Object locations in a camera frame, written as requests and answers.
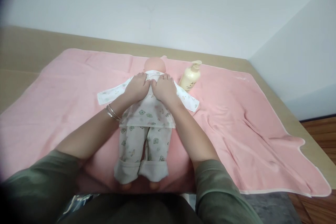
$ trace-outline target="doll head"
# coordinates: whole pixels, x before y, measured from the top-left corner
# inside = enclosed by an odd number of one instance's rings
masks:
[[[147,71],[150,71],[150,70],[155,70],[155,71],[158,71],[158,72],[165,73],[166,72],[166,65],[163,62],[163,60],[160,59],[160,58],[157,58],[157,57],[149,58],[145,62],[144,71],[147,72]]]

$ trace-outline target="wooden floor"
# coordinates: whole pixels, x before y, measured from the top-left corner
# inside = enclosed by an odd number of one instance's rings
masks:
[[[336,164],[336,117],[304,122],[302,125]],[[336,190],[323,198],[288,195],[303,224],[336,224]]]

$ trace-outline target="doll foot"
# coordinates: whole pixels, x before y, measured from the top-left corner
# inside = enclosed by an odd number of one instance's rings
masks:
[[[122,185],[120,185],[120,189],[121,189],[122,191],[127,191],[127,190],[131,189],[131,187],[132,187],[132,183],[122,184]]]
[[[149,188],[153,191],[156,191],[160,188],[160,183],[159,182],[149,182]]]

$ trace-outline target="person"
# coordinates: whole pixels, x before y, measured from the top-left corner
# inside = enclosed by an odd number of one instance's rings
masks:
[[[174,117],[177,132],[195,170],[196,211],[181,196],[101,194],[59,223],[262,223],[219,160],[211,141],[176,96],[173,79],[146,81],[137,74],[110,106],[117,115],[154,95]],[[25,223],[55,223],[74,195],[80,164],[90,158],[118,128],[106,110],[69,134],[47,156],[3,184],[9,202]]]

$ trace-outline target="printed baby shirt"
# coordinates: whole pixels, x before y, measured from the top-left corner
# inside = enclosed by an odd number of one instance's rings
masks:
[[[164,73],[158,71],[147,71],[147,79],[158,81]],[[127,85],[131,81],[128,79],[123,84],[98,93],[98,102],[100,105],[110,103],[119,95],[123,94]],[[176,94],[181,99],[183,105],[190,111],[195,112],[199,101],[184,91],[176,84]],[[153,95],[152,86],[150,86],[147,96],[133,104],[123,114],[119,126],[139,126],[139,127],[157,127],[157,128],[175,128],[175,122],[170,112],[165,108],[161,101]]]

